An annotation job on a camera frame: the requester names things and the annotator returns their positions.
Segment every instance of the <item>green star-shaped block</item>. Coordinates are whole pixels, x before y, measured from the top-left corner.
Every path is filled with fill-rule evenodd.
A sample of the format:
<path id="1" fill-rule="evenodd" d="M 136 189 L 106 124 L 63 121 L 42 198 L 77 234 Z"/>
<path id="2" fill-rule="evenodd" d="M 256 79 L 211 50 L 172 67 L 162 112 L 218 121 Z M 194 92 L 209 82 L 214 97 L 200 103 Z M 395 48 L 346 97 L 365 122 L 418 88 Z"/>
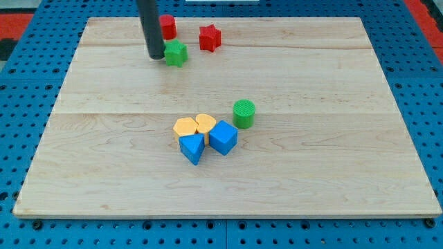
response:
<path id="1" fill-rule="evenodd" d="M 166 64 L 182 67 L 183 63 L 188 60 L 188 47 L 178 39 L 165 43 L 165 46 Z"/>

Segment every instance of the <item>blue triangular prism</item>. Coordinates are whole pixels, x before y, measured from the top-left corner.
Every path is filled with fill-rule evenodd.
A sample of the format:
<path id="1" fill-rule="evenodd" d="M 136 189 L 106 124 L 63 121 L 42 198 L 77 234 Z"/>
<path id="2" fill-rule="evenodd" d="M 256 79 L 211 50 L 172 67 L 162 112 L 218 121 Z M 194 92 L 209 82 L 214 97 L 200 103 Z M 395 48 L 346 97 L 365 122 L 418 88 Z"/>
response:
<path id="1" fill-rule="evenodd" d="M 181 153 L 183 153 L 192 164 L 199 164 L 200 157 L 205 148 L 204 135 L 199 133 L 182 136 L 179 138 L 179 143 Z"/>

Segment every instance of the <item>blue pegboard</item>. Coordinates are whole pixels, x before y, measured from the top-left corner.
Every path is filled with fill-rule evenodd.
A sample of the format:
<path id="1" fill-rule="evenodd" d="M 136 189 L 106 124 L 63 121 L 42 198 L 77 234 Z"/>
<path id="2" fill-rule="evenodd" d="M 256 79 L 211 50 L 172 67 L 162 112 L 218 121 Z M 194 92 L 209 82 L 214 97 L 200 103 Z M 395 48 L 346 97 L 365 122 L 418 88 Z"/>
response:
<path id="1" fill-rule="evenodd" d="M 443 67 L 400 0 L 261 0 L 178 17 L 360 17 L 443 201 Z M 132 0 L 43 0 L 0 73 L 0 248 L 442 248 L 443 218 L 365 221 L 28 221 L 12 215 L 88 17 L 135 17 Z"/>

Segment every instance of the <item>green block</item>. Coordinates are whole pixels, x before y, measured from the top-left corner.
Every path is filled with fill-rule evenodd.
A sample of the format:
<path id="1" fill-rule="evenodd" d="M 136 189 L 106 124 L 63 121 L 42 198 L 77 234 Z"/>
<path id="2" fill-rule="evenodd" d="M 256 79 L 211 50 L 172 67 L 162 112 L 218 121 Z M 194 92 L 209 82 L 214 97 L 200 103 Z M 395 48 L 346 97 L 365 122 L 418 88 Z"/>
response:
<path id="1" fill-rule="evenodd" d="M 165 43 L 165 58 L 168 66 L 182 67 L 188 60 L 188 47 L 178 39 Z"/>
<path id="2" fill-rule="evenodd" d="M 238 129 L 254 125 L 255 105 L 250 100 L 238 100 L 233 107 L 233 124 Z"/>

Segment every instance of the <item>green cylinder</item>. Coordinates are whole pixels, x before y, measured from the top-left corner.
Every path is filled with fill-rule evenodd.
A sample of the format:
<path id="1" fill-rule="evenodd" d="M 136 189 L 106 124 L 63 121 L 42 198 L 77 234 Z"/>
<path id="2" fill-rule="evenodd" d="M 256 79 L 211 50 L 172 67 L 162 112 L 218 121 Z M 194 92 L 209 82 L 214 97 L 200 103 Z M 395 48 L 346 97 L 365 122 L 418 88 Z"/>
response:
<path id="1" fill-rule="evenodd" d="M 255 105 L 250 100 L 238 100 L 233 107 L 233 124 L 238 129 L 254 125 Z"/>

